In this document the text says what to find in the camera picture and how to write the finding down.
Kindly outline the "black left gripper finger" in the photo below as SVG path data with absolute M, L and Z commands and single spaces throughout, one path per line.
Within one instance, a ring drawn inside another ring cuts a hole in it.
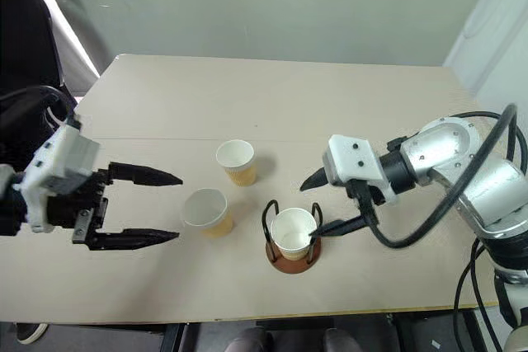
M 152 167 L 134 164 L 110 162 L 107 168 L 107 183 L 113 180 L 131 181 L 135 185 L 167 186 L 182 185 L 183 180 L 171 173 Z
M 87 239 L 90 251 L 138 250 L 169 242 L 178 238 L 179 232 L 152 228 L 126 228 L 122 232 L 94 232 Z

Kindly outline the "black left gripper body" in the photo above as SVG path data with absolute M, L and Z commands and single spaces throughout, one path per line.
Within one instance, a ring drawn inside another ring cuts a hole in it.
M 108 205 L 104 191 L 109 184 L 108 170 L 99 169 L 75 191 L 48 198 L 48 223 L 73 229 L 74 243 L 103 246 L 106 234 L 97 230 L 104 223 Z

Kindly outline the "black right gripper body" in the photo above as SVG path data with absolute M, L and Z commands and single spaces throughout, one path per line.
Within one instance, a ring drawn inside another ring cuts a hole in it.
M 386 203 L 379 188 L 368 185 L 367 181 L 351 179 L 346 183 L 347 196 L 356 201 L 360 215 L 365 221 L 377 221 L 375 206 Z

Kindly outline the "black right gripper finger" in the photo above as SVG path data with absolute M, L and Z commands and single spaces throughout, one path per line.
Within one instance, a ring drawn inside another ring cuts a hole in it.
M 300 186 L 300 191 L 312 190 L 328 183 L 326 172 L 323 167 L 310 175 Z
M 340 237 L 348 233 L 355 232 L 368 226 L 368 223 L 363 216 L 357 216 L 348 220 L 336 219 L 329 223 L 325 223 L 309 235 L 312 238 L 319 237 Z

